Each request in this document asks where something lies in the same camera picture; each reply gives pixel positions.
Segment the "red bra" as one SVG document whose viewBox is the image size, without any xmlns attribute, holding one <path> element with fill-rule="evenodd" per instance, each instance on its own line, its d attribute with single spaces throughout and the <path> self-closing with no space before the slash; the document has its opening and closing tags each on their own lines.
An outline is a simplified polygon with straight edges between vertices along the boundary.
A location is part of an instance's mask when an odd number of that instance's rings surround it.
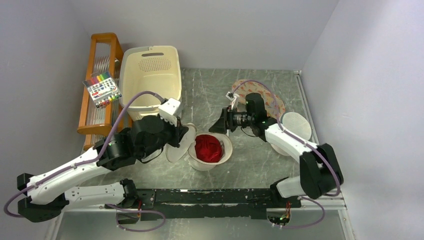
<svg viewBox="0 0 424 240">
<path fill-rule="evenodd" d="M 218 163 L 224 153 L 221 142 L 214 136 L 201 134 L 195 138 L 196 158 L 205 163 Z"/>
</svg>

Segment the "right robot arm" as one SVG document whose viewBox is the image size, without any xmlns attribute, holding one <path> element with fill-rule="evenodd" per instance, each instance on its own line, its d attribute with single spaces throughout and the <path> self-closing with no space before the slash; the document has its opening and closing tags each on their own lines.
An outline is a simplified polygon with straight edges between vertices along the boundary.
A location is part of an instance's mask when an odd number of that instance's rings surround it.
<svg viewBox="0 0 424 240">
<path fill-rule="evenodd" d="M 253 135 L 291 156 L 298 164 L 300 173 L 272 184 L 270 202 L 282 207 L 289 197 L 305 196 L 318 199 L 328 196 L 331 190 L 341 190 L 344 182 L 336 154 L 331 145 L 318 145 L 301 138 L 282 125 L 280 120 L 268 116 L 265 102 L 259 93 L 249 93 L 245 111 L 237 110 L 239 96 L 228 92 L 231 104 L 222 108 L 219 119 L 209 128 L 211 133 L 226 134 L 237 128 L 250 128 Z"/>
</svg>

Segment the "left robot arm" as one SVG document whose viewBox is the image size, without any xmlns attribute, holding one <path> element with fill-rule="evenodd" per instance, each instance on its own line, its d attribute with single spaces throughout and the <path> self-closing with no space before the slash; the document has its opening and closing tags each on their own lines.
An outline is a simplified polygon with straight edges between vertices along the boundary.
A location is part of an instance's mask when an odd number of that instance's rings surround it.
<svg viewBox="0 0 424 240">
<path fill-rule="evenodd" d="M 136 120 L 63 166 L 40 175 L 21 174 L 17 183 L 24 198 L 17 203 L 18 216 L 39 223 L 57 217 L 64 209 L 99 204 L 132 208 L 139 194 L 130 179 L 104 186 L 82 187 L 81 183 L 136 161 L 147 164 L 166 147 L 175 149 L 179 159 L 195 135 L 196 127 L 191 123 L 172 124 L 154 115 Z"/>
</svg>

